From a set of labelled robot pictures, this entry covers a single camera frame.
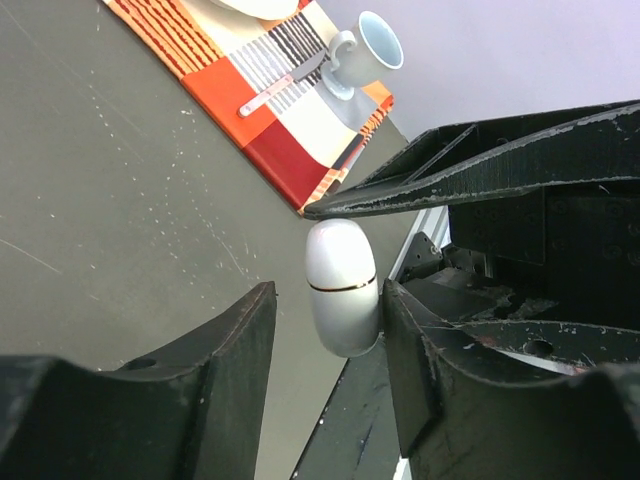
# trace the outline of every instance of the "gray table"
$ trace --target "gray table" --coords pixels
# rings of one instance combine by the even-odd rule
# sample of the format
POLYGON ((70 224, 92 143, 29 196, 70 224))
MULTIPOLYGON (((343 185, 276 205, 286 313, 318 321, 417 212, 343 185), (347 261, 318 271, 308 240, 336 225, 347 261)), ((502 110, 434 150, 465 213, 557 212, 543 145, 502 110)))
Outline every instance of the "gray table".
MULTIPOLYGON (((384 125, 349 182, 403 143, 384 125)), ((361 222, 381 273, 412 217, 361 222)), ((275 280, 257 478, 286 478, 343 365, 310 317, 310 226, 99 0, 0 0, 0 353, 118 368, 275 280)))

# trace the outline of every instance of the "white egg-shaped object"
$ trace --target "white egg-shaped object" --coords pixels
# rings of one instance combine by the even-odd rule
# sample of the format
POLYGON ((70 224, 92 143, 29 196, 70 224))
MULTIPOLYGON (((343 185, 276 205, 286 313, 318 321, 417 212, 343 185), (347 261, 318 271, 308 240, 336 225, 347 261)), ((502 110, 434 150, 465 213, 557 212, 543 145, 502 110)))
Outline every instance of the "white egg-shaped object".
POLYGON ((379 332, 378 280, 371 245, 360 226, 324 220, 307 237, 307 281, 313 320, 324 347, 339 357, 357 357, 379 332))

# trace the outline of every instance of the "white stripe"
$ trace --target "white stripe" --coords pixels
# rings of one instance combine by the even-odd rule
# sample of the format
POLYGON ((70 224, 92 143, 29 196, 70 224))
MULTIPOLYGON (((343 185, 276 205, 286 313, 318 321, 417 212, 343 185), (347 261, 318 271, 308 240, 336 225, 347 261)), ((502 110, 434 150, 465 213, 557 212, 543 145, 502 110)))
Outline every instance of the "white stripe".
MULTIPOLYGON (((252 60, 251 63, 256 68, 256 70, 258 70, 263 77, 268 79, 269 85, 275 83, 279 79, 277 74, 274 74, 273 70, 271 69, 271 65, 269 65, 269 62, 262 61, 260 52, 256 47, 254 47, 251 44, 248 44, 248 45, 245 45, 245 47, 243 48, 246 48, 247 54, 251 56, 251 60, 252 60)), ((289 102, 286 96, 282 94, 282 92, 271 97, 271 100, 269 100, 270 105, 274 105, 274 106, 278 105, 283 110, 290 107, 291 106, 290 103, 293 103, 293 102, 289 102)))
MULTIPOLYGON (((256 92, 261 92, 266 88, 266 83, 260 76, 257 76, 250 64, 247 64, 247 61, 242 57, 242 51, 237 50, 236 52, 229 55, 229 59, 236 70, 238 70, 247 83, 253 88, 256 92)), ((282 110, 278 106, 274 106, 274 108, 278 111, 278 113, 282 113, 282 110)))
MULTIPOLYGON (((249 74, 251 73, 253 78, 256 79, 256 84, 260 86, 260 91, 265 90, 269 87, 273 82, 269 81, 269 79, 265 79, 262 75, 260 75, 260 71, 256 68, 256 65, 251 62, 251 60, 247 59, 249 57, 249 53, 247 52, 247 46, 244 45, 242 48, 237 50, 237 53, 242 57, 242 61, 245 67, 245 71, 249 74)), ((275 98, 272 98, 267 102, 269 105, 273 106, 278 110, 278 113, 282 113, 284 111, 284 105, 278 102, 275 98)))
MULTIPOLYGON (((277 52, 274 52, 274 50, 270 48, 270 44, 267 42, 266 37, 267 36, 265 35, 258 38, 255 41, 254 46, 256 48, 257 55, 259 55, 260 58, 264 58, 269 63, 269 68, 276 75, 276 79, 280 79, 291 71, 291 67, 282 61, 283 55, 279 49, 277 52)), ((284 90, 284 93, 290 99, 291 104, 301 96, 300 92, 295 88, 295 85, 296 84, 294 83, 284 90)))

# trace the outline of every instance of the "orange placemat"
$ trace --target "orange placemat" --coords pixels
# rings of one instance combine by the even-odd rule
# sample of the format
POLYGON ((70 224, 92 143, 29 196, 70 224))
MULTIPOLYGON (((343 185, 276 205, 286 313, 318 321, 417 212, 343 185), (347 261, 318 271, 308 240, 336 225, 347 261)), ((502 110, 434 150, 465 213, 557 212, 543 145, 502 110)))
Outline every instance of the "orange placemat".
POLYGON ((291 206, 334 191, 393 97, 379 82, 343 102, 317 73, 287 87, 247 118, 238 108, 325 50, 337 28, 313 0, 294 15, 261 21, 210 0, 102 0, 180 79, 291 206))

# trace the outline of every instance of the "screw hole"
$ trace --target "screw hole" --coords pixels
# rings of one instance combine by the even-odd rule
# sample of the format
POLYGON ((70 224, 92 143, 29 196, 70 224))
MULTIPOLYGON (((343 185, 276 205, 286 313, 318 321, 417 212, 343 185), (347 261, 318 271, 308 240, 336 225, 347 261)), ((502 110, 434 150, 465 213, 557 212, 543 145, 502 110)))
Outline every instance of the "screw hole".
POLYGON ((153 358, 134 358, 122 367, 124 370, 142 370, 153 367, 157 362, 153 358))
POLYGON ((530 340, 524 346, 524 353, 538 358, 547 358, 553 353, 553 345, 546 340, 530 340))

